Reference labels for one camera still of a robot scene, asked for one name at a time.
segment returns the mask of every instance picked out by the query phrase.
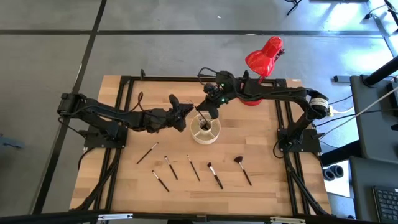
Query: gray floor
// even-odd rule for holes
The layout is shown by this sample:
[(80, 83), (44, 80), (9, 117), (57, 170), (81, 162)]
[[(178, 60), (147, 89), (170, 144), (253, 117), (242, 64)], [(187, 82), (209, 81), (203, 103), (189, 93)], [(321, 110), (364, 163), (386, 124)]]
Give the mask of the gray floor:
[[(362, 20), (380, 4), (303, 0), (280, 1), (108, 1), (100, 30), (310, 30), (377, 31), (374, 19)], [(84, 29), (93, 26), (100, 0), (13, 0), (0, 2), (0, 29)], [(398, 46), (389, 15), (377, 11)], [(194, 76), (204, 66), (240, 75), (245, 56), (270, 36), (136, 35), (97, 36), (80, 92), (96, 98), (103, 75)], [(334, 75), (369, 74), (392, 58), (382, 37), (282, 36), (286, 54), (272, 78), (299, 78), (331, 101), (350, 95)], [(0, 35), (0, 133), (19, 139), (25, 149), (0, 148), (0, 216), (29, 213), (59, 127), (60, 94), (71, 90), (88, 41), (86, 35)], [(336, 107), (352, 106), (347, 100)], [(324, 132), (342, 121), (319, 127)], [(76, 128), (85, 128), (79, 121)], [(342, 146), (358, 138), (354, 121), (323, 140)], [(44, 212), (66, 211), (77, 175), (83, 140), (68, 132)], [(333, 213), (353, 214), (352, 199), (330, 195)]]

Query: keyboard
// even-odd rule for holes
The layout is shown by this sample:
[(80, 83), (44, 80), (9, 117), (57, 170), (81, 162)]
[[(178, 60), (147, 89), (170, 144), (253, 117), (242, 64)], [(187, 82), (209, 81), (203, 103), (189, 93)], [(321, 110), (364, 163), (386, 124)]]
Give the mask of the keyboard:
[(398, 223), (398, 187), (373, 186), (377, 215), (381, 223)]

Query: wooden tabletop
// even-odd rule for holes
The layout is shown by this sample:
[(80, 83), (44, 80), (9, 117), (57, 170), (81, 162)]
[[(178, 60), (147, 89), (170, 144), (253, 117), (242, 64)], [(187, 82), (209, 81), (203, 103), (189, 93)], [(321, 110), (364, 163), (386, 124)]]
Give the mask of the wooden tabletop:
[[(119, 81), (120, 76), (104, 76), (98, 101), (113, 106)], [(287, 80), (287, 84), (302, 85), (300, 80)], [(144, 109), (169, 109), (169, 94), (174, 94), (181, 103), (192, 100), (196, 105), (205, 98), (203, 86), (198, 82), (136, 81), (131, 107), (137, 103), (140, 91), (144, 92), (141, 102)], [(284, 103), (281, 105), (282, 111), (285, 111)], [(294, 120), (297, 120), (303, 112), (295, 103), (291, 105)], [(285, 165), (282, 159), (272, 154), (278, 128), (275, 101), (263, 100), (260, 105), (250, 107), (235, 99), (221, 106), (219, 112), (220, 136), (213, 144), (206, 146), (196, 143), (190, 134), (189, 125), (197, 115), (196, 111), (188, 115), (187, 128), (182, 133), (174, 128), (162, 129), (158, 134), (129, 130), (126, 148), (121, 155), (112, 211), (291, 215)], [(136, 162), (155, 142), (159, 142), (159, 145), (137, 165)], [(200, 182), (187, 154), (198, 171)], [(164, 156), (169, 158), (178, 180), (175, 180)], [(239, 164), (233, 161), (236, 156), (243, 156), (243, 166), (252, 186), (245, 179)], [(300, 153), (300, 156), (306, 186), (323, 209), (331, 212), (319, 161), (311, 153)], [(95, 149), (82, 160), (70, 208), (79, 206), (93, 190), (100, 176), (103, 157), (104, 149)], [(224, 186), (223, 190), (207, 167), (207, 162), (213, 164)], [(156, 171), (170, 193), (151, 170)], [(104, 208), (107, 189), (106, 186), (101, 208)], [(303, 212), (297, 186), (295, 192), (298, 209)]]

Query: round container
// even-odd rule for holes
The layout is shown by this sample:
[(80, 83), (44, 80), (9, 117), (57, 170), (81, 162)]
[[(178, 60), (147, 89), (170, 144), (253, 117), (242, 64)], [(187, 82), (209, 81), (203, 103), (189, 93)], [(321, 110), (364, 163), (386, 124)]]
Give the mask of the round container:
[(202, 116), (200, 114), (196, 115), (191, 121), (191, 135), (199, 144), (211, 144), (220, 135), (220, 121), (218, 119), (212, 120), (209, 113), (202, 113), (202, 115), (209, 121), (209, 124), (205, 126), (206, 121)]

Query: red lamp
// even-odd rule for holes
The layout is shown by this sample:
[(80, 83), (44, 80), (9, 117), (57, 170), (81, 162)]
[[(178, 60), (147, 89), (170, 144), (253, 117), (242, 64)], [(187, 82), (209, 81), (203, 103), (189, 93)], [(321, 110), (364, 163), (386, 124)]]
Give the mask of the red lamp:
[[(284, 53), (283, 45), (280, 37), (271, 37), (261, 50), (256, 50), (246, 57), (245, 61), (248, 67), (261, 76), (259, 83), (274, 71), (276, 60)], [(241, 101), (245, 105), (256, 106), (262, 100)]]

